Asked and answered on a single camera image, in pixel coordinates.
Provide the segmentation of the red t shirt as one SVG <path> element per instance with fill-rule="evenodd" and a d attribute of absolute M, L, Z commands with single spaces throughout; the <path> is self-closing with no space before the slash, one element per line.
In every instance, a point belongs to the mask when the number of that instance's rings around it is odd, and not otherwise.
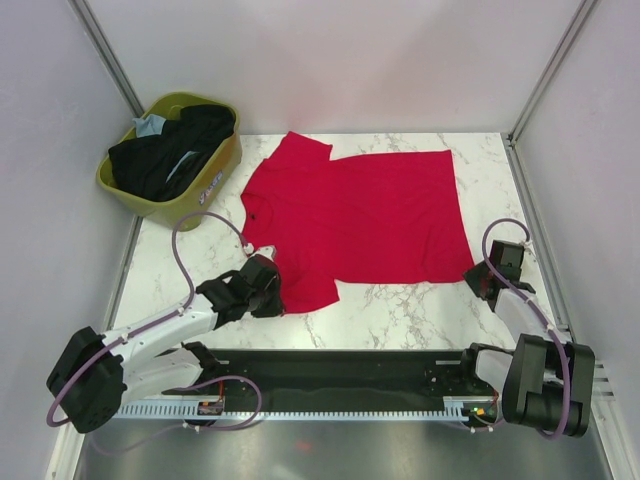
<path fill-rule="evenodd" d="M 250 177 L 243 234 L 273 246 L 288 314 L 339 299 L 336 284 L 450 284 L 474 262 L 451 151 L 331 157 L 290 132 Z"/>

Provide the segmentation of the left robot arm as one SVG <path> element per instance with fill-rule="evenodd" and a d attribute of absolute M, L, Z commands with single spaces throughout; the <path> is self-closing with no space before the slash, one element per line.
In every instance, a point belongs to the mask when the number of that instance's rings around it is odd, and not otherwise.
<path fill-rule="evenodd" d="M 201 285 L 174 307 L 137 323 L 98 333 L 76 331 L 46 380 L 54 401 L 51 427 L 67 423 L 90 433 L 124 405 L 165 391 L 208 393 L 219 369 L 205 348 L 187 340 L 245 315 L 273 318 L 284 312 L 274 247 L 262 247 L 238 270 Z"/>

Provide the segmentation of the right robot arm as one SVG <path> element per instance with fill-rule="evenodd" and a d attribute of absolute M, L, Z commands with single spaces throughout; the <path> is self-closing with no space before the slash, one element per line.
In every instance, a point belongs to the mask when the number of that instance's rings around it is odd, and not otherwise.
<path fill-rule="evenodd" d="M 467 392 L 487 387 L 497 393 L 504 420 L 553 435 L 559 426 L 570 437 L 589 425 L 595 354 L 586 345 L 557 332 L 549 335 L 547 318 L 534 288 L 520 280 L 525 249 L 494 241 L 488 259 L 464 274 L 476 297 L 507 326 L 513 350 L 474 343 L 462 354 L 458 381 Z"/>

